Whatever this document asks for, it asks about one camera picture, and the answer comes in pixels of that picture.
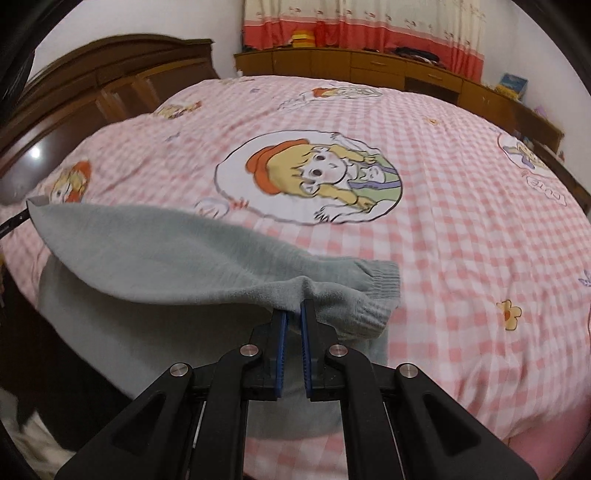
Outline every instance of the metal screw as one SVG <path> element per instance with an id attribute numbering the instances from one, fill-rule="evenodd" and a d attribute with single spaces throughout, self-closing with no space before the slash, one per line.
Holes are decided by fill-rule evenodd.
<path id="1" fill-rule="evenodd" d="M 415 367 L 413 364 L 404 364 L 401 365 L 400 374 L 406 378 L 414 378 L 418 375 L 418 368 Z"/>
<path id="2" fill-rule="evenodd" d="M 333 356 L 345 356 L 349 353 L 349 350 L 345 345 L 335 344 L 331 345 L 329 348 L 329 353 Z"/>
<path id="3" fill-rule="evenodd" d="M 247 343 L 240 347 L 240 353 L 244 356 L 255 356 L 258 353 L 258 347 L 251 343 Z"/>
<path id="4" fill-rule="evenodd" d="M 185 364 L 174 364 L 170 367 L 170 374 L 173 377 L 182 377 L 187 374 L 189 368 Z"/>

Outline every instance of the box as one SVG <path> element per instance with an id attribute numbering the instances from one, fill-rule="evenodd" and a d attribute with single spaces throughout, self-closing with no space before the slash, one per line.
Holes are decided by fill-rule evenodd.
<path id="1" fill-rule="evenodd" d="M 521 100 L 527 88 L 527 79 L 505 73 L 495 90 L 513 100 Z"/>

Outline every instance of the blue gripper pad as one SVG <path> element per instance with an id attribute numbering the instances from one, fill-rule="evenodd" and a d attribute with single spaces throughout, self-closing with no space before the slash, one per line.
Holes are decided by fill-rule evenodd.
<path id="1" fill-rule="evenodd" d="M 308 323 L 304 303 L 301 304 L 300 314 L 301 328 L 301 357 L 304 365 L 304 384 L 306 385 L 306 397 L 312 396 L 312 359 L 310 352 L 310 338 L 308 337 Z"/>
<path id="2" fill-rule="evenodd" d="M 285 368 L 285 339 L 287 337 L 287 312 L 281 312 L 281 327 L 279 330 L 279 347 L 277 349 L 277 364 L 275 371 L 275 395 L 281 397 L 283 391 L 283 370 Z"/>

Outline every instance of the pink gingham bedsheet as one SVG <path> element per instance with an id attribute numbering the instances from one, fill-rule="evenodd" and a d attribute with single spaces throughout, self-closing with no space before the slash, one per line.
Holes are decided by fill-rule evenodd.
<path id="1" fill-rule="evenodd" d="M 591 226 L 576 201 L 552 174 L 528 170 L 527 157 L 523 165 L 511 160 L 501 148 L 506 136 L 499 140 L 502 132 L 485 120 L 413 93 L 355 96 L 349 85 L 290 77 L 201 82 L 166 102 L 187 111 L 101 129 L 33 193 L 49 192 L 64 167 L 88 161 L 84 202 L 183 209 L 312 254 L 396 261 L 402 305 L 388 323 L 389 366 L 415 363 L 501 439 L 583 404 Z M 310 94 L 319 87 L 345 89 L 339 98 Z M 400 176 L 400 201 L 371 221 L 302 225 L 221 194 L 228 188 L 216 184 L 216 166 L 249 140 L 280 131 L 338 132 L 379 149 Z M 237 171 L 236 182 L 248 178 Z M 30 222 L 2 248 L 35 304 L 47 249 Z M 346 478 L 342 435 L 249 439 L 245 470 L 258 480 Z"/>

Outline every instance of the curtain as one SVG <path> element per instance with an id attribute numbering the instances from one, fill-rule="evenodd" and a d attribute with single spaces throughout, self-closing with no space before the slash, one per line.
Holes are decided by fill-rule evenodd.
<path id="1" fill-rule="evenodd" d="M 418 48 L 479 82 L 485 22 L 480 0 L 245 0 L 243 39 L 262 50 L 305 30 L 317 47 Z"/>

